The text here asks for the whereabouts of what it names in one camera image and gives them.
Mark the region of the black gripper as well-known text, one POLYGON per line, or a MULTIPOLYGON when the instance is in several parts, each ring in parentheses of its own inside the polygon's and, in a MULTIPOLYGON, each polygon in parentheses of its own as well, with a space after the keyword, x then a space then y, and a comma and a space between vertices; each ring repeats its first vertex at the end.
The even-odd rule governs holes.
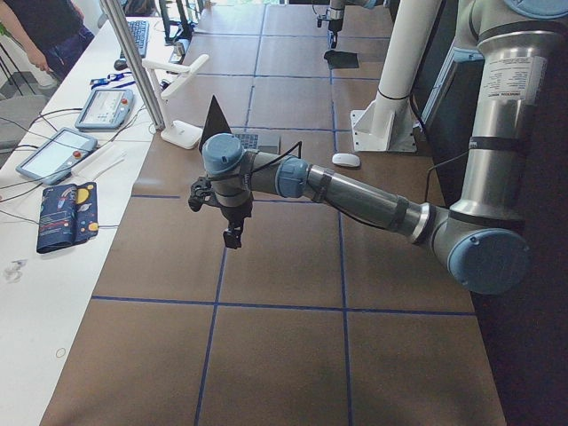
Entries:
POLYGON ((343 29, 343 10, 328 9, 327 10, 327 29, 329 32, 329 48, 335 49, 338 41, 338 33, 343 29))
POLYGON ((244 221, 252 217, 253 204, 251 202, 242 203, 234 207, 221 207, 223 217, 228 221, 228 226, 223 232, 225 246, 229 249, 241 248, 241 235, 244 221))

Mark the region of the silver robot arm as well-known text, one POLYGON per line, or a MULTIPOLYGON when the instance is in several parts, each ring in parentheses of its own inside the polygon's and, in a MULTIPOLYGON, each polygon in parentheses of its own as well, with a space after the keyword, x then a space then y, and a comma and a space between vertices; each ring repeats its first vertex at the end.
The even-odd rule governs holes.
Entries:
POLYGON ((254 193, 307 197, 429 247, 470 291, 505 292, 529 269, 517 199, 548 58, 566 38, 564 1, 460 2, 452 50, 481 56, 484 67, 469 142, 431 146, 448 208, 409 201, 292 153, 247 149, 216 101, 200 143, 205 176, 193 183, 189 206, 219 208, 228 222, 225 245, 236 249, 254 193))
POLYGON ((317 18, 317 25, 319 28, 324 21, 327 23, 327 39, 329 48, 335 49, 337 46, 339 33, 343 29, 343 20, 347 5, 359 6, 365 9, 374 9, 375 7, 383 4, 383 0, 331 0, 327 6, 326 12, 317 18))

